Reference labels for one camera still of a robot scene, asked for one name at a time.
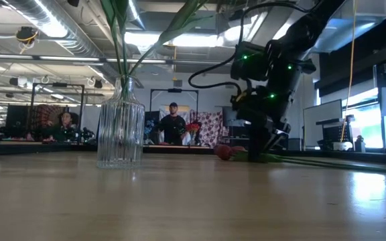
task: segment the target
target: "table surface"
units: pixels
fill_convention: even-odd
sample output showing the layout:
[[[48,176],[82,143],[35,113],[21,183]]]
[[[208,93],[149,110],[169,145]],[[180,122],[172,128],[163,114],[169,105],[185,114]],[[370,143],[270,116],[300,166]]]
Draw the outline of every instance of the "table surface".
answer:
[[[145,155],[0,157],[0,240],[386,240],[386,175]]]

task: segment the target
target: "black shirt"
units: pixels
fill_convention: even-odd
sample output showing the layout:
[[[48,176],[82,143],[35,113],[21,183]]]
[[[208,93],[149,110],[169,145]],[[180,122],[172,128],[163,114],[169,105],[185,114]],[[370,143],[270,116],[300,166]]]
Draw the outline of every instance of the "black shirt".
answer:
[[[160,120],[159,130],[165,132],[165,142],[168,144],[182,145],[181,135],[186,132],[186,121],[170,114]]]

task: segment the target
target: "glass vase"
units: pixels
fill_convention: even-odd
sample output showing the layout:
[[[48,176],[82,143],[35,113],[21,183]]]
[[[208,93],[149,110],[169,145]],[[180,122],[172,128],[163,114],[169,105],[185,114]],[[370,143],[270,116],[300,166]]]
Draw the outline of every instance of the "glass vase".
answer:
[[[101,106],[98,162],[100,168],[131,169],[141,163],[145,107],[135,97],[136,78],[117,80],[116,90]]]

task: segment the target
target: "man with cap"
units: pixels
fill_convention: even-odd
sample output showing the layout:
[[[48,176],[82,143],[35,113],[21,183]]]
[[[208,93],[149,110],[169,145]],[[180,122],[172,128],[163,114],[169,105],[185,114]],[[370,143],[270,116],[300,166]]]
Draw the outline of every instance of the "man with cap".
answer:
[[[170,114],[160,121],[159,130],[165,133],[165,142],[168,144],[182,145],[182,139],[186,136],[186,121],[180,117],[177,103],[169,105]]]

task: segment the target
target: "woman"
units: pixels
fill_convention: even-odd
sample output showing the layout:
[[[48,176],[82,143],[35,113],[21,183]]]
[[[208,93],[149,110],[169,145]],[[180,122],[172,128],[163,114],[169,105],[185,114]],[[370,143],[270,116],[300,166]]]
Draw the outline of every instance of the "woman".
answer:
[[[48,139],[44,141],[58,141],[63,142],[68,140],[71,140],[75,138],[75,128],[76,125],[72,124],[72,114],[68,111],[63,112],[59,116],[59,123],[56,125],[53,125],[52,121],[48,121],[47,125],[48,128],[45,129],[45,134],[47,136],[50,136]]]

